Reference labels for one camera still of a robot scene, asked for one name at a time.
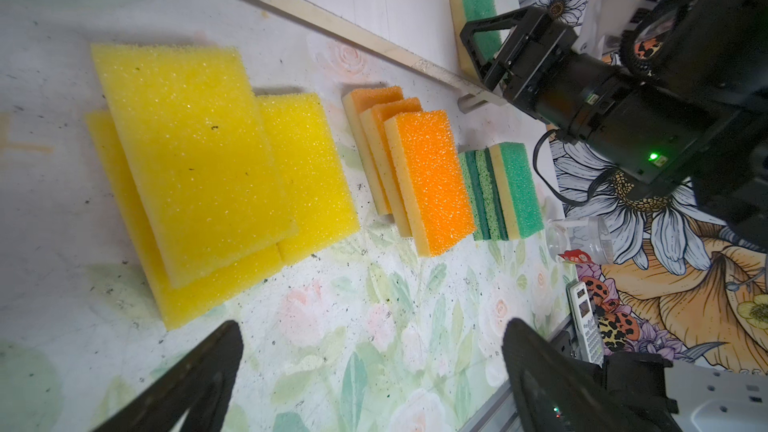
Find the dark green scouring sponge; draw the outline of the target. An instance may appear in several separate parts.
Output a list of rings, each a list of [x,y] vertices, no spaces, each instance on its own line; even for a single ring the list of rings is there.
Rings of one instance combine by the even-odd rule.
[[[509,236],[504,221],[490,152],[488,150],[477,150],[474,154],[490,238],[492,240],[507,241]]]

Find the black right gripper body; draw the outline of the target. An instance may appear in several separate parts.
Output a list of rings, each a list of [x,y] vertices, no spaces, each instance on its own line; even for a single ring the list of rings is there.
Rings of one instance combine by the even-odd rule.
[[[693,172],[719,116],[617,66],[573,51],[575,30],[528,6],[467,22],[460,40],[481,84],[555,125],[642,183]]]

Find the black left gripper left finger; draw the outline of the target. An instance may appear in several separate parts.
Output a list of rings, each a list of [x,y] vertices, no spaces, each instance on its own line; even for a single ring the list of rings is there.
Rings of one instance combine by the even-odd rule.
[[[220,431],[243,356],[238,323],[227,320],[99,431]]]

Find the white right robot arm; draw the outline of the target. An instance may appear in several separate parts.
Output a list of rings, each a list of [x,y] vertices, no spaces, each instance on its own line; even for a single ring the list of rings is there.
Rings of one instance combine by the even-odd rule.
[[[767,243],[767,0],[589,0],[580,29],[529,5],[470,21],[480,83],[631,176]]]

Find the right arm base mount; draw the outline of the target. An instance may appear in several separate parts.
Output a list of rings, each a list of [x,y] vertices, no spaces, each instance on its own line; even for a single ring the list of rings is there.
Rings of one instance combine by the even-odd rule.
[[[571,364],[607,392],[613,405],[660,431],[765,431],[767,376],[699,365],[719,342],[697,345],[678,359],[620,352],[600,364]]]

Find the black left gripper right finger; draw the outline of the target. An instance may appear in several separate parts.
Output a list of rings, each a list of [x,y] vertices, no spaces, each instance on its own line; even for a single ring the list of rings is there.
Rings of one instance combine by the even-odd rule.
[[[612,399],[573,359],[519,318],[506,326],[502,354],[525,431],[659,429]]]

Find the light green sponge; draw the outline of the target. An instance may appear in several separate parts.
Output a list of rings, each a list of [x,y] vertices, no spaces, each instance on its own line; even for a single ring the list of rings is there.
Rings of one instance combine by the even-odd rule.
[[[503,142],[491,146],[489,154],[508,236],[537,234],[544,223],[525,145]]]
[[[467,22],[495,17],[497,15],[495,1],[449,0],[449,3],[460,70],[471,81],[478,82],[479,77],[466,48],[462,44],[460,33]]]

